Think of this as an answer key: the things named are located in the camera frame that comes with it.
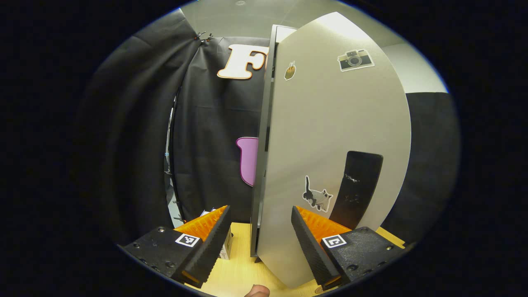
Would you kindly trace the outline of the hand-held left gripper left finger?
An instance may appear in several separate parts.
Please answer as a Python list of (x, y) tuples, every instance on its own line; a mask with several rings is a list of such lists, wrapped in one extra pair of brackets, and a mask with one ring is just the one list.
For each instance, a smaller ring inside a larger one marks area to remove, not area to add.
[(230, 227), (231, 207), (224, 205), (177, 228), (157, 226), (119, 248), (156, 273), (200, 289), (231, 234)]

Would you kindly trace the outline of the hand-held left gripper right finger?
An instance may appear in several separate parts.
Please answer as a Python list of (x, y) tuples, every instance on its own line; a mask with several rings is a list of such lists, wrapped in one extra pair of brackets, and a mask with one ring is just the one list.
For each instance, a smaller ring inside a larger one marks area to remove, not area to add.
[(368, 227), (349, 229), (297, 205), (292, 207), (291, 222), (323, 290), (360, 284), (406, 252)]

